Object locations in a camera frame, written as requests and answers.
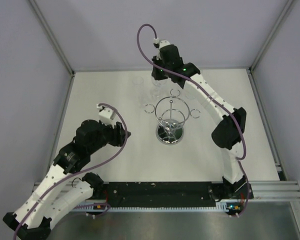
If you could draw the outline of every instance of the white table surface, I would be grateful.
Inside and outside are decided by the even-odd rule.
[[[275,162],[268,144],[257,103],[245,69],[202,70],[204,79],[234,107],[247,111],[244,137],[247,157],[242,165],[251,181],[278,181]],[[116,107],[132,133],[126,148],[113,161],[94,170],[104,181],[221,181],[223,162],[220,149],[211,133],[216,125],[208,112],[196,100],[181,93],[190,109],[199,109],[200,118],[184,125],[183,140],[172,146],[157,140],[158,122],[137,106],[132,79],[141,76],[151,88],[150,71],[78,72],[75,75],[67,105],[57,153],[76,134],[76,129],[88,119],[99,120],[97,103]],[[164,97],[176,84],[165,85]],[[111,157],[118,147],[107,145],[91,156],[86,168]]]

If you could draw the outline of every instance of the gray wall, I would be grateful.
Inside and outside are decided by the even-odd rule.
[[[249,67],[287,0],[37,0],[75,70],[144,69],[143,23],[198,67]],[[153,34],[141,45],[152,57]]]
[[[288,175],[300,184],[300,0],[254,75]]]
[[[0,240],[47,167],[69,81],[27,1],[0,0]]]

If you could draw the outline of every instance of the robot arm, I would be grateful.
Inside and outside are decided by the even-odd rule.
[[[157,56],[152,58],[154,64],[191,78],[207,91],[208,96],[199,90],[192,82],[153,67],[151,75],[155,80],[160,81],[171,78],[172,82],[178,84],[182,89],[196,97],[199,103],[211,115],[217,125],[211,134],[212,140],[222,151],[224,165],[223,182],[227,185],[235,186],[232,190],[236,191],[238,187],[242,187],[245,183],[245,177],[236,159],[236,156],[242,154],[241,138],[233,120],[223,109],[217,106],[212,99],[221,103],[223,107],[234,115],[240,125],[242,133],[245,131],[246,111],[242,107],[236,109],[223,100],[204,80],[200,70],[193,63],[184,64],[182,57],[179,55],[178,48],[175,45],[170,44],[167,40],[159,40],[158,38],[154,39],[153,44],[158,49]]]
[[[120,122],[116,125],[113,123],[115,115],[110,108],[101,107],[99,108],[99,122],[84,121],[76,130],[76,136],[72,142],[60,149],[47,175],[30,198],[15,212],[9,212],[4,216],[3,221],[15,231],[29,210],[39,203],[18,231],[19,238],[22,240],[46,239],[51,229],[64,215],[98,191],[103,181],[94,173],[87,173],[79,186],[62,198],[56,200],[67,181],[57,185],[43,199],[40,199],[56,182],[80,172],[90,162],[91,155],[105,145],[110,144],[114,147],[123,145],[125,130]]]

